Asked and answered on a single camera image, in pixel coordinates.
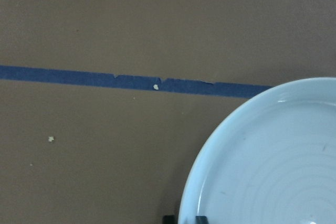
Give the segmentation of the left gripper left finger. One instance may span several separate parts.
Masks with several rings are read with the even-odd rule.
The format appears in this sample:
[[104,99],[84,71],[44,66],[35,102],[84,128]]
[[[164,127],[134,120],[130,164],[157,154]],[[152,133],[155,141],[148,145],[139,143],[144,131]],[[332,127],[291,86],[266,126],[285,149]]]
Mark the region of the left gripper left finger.
[[177,224],[177,218],[175,215],[164,215],[162,217],[162,224]]

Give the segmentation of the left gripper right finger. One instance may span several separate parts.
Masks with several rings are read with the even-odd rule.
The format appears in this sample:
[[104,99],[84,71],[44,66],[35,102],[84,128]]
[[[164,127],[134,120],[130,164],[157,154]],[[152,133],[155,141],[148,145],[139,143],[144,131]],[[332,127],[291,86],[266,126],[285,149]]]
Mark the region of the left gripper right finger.
[[196,224],[209,224],[208,218],[206,216],[196,216],[195,223]]

